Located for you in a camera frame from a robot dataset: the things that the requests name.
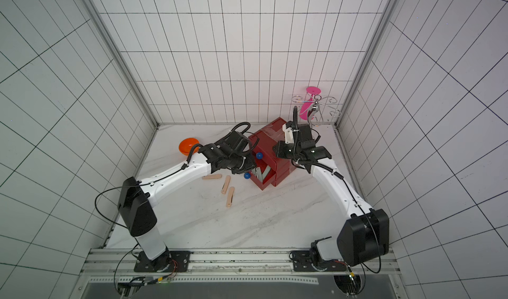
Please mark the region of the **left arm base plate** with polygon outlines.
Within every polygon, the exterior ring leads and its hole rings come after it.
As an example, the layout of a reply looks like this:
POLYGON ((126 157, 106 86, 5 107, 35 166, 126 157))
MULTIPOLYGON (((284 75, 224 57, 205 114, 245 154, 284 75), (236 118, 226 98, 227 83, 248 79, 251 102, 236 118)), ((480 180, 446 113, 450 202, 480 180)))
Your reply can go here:
POLYGON ((136 273, 183 273, 187 272, 191 252, 166 250, 158 258, 150 260, 144 251, 137 255, 136 273))

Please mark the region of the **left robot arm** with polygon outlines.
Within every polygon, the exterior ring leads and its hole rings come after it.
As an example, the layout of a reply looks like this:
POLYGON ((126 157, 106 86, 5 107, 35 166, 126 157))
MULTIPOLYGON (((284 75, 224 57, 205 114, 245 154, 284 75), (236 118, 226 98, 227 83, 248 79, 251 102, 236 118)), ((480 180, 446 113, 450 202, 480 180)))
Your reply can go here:
POLYGON ((256 168, 255 154, 259 140, 251 141, 245 132, 231 130, 214 143, 194 144, 186 160, 152 177, 124 181, 119 200, 119 214, 130 235, 136 239, 150 261, 162 258, 169 250, 157 228, 154 211, 162 200, 185 185, 219 170, 233 175, 256 168))

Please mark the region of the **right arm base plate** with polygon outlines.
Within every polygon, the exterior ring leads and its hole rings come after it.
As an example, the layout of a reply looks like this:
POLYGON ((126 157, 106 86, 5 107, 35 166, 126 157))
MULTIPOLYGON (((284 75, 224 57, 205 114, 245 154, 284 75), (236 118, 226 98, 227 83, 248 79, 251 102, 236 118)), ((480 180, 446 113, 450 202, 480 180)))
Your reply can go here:
POLYGON ((301 273, 346 272, 347 266, 338 259, 325 260, 315 250, 291 251, 293 270, 301 273))

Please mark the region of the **mint green knife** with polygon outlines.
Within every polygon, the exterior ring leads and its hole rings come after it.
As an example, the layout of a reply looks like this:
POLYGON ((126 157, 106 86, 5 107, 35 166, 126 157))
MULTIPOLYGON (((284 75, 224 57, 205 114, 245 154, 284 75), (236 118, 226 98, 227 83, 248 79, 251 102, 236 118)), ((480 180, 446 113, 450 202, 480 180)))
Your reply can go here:
POLYGON ((259 178, 261 182, 265 180, 270 171, 271 171, 270 166, 267 166, 263 171, 259 171, 259 178))
POLYGON ((262 177, 262 172, 261 172, 261 169, 260 169, 259 167, 256 167, 256 168, 255 168, 255 175, 256 175, 256 177, 257 177, 260 181, 262 181, 262 180, 263 180, 263 177, 262 177))

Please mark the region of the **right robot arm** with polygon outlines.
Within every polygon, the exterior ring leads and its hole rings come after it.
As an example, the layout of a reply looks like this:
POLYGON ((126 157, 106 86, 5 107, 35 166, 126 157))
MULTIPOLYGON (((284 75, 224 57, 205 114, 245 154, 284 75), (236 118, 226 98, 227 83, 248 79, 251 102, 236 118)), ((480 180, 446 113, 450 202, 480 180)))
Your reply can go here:
POLYGON ((373 209, 347 182, 331 153, 316 145, 309 124, 288 122, 282 131, 284 140, 273 147, 275 155, 311 174, 339 209, 340 232, 335 238, 318 239, 312 244, 313 265, 338 260, 354 267, 387 254, 390 221, 386 212, 373 209))

